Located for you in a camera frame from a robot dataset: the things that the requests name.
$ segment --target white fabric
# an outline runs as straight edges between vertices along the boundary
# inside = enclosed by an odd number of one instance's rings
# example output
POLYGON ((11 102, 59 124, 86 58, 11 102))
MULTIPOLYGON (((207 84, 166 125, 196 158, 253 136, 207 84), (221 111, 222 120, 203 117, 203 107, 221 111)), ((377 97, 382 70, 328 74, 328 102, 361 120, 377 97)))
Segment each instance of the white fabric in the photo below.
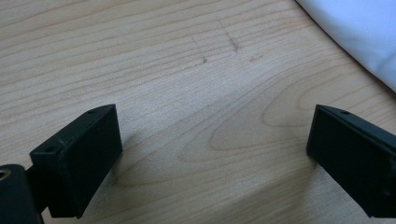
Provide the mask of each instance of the white fabric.
POLYGON ((396 0, 297 0, 341 47, 396 91, 396 0))

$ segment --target black plastic block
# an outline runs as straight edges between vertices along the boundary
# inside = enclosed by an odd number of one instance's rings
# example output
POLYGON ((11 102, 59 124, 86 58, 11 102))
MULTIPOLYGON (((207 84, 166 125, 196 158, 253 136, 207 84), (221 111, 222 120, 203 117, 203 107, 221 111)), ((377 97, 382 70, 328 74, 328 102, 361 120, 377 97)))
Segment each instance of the black plastic block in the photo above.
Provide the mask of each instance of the black plastic block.
POLYGON ((0 223, 42 223, 22 166, 0 166, 0 194, 0 223))
POLYGON ((317 105, 307 153, 369 217, 396 217, 396 136, 347 111, 317 105))
POLYGON ((81 217, 121 154, 115 105, 90 110, 30 153, 53 217, 81 217))

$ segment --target scratch mark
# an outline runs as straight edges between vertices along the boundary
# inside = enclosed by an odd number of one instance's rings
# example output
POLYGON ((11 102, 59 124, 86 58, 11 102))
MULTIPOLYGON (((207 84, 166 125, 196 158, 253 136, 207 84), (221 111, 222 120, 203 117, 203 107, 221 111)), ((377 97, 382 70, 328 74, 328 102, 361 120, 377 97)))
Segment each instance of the scratch mark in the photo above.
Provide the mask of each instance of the scratch mark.
POLYGON ((199 47, 197 41, 195 40, 194 36, 191 36, 192 42, 194 42, 195 47, 198 49, 199 53, 201 54, 201 57, 203 58, 203 63, 207 63, 207 58, 204 56, 204 54, 201 51, 201 48, 199 47))
POLYGON ((251 57, 249 61, 250 61, 251 63, 254 63, 254 62, 256 62, 257 60, 261 59, 262 57, 263 57, 263 55, 258 56, 258 57, 251 57))
POLYGON ((218 16, 216 16, 216 18, 218 19, 218 22, 219 22, 221 28, 224 30, 225 34, 227 35, 228 40, 230 41, 230 44, 233 46, 233 51, 235 51, 235 53, 237 53, 239 50, 239 46, 236 44, 235 40, 231 37, 230 33, 228 33, 227 29, 223 26, 223 24, 219 20, 218 16))

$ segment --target black clamp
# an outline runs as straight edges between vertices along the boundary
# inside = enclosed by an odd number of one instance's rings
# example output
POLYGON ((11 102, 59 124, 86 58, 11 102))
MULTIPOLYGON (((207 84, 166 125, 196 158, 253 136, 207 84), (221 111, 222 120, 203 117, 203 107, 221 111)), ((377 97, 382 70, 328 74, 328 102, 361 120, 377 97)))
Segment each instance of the black clamp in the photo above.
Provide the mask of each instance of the black clamp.
POLYGON ((396 217, 395 135, 317 105, 306 150, 369 217, 396 217))
POLYGON ((30 153, 33 166, 0 166, 0 223, 81 217, 122 152, 115 105, 92 109, 30 153))

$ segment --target wooden table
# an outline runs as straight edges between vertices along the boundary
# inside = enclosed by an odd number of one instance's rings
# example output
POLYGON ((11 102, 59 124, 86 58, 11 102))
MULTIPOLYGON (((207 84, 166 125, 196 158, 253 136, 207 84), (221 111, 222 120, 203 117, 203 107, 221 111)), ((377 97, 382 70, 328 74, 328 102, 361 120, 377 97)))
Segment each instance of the wooden table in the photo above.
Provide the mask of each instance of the wooden table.
POLYGON ((80 220, 394 223, 305 154, 316 104, 396 133, 395 94, 292 0, 3 0, 0 164, 117 104, 124 152, 80 220))

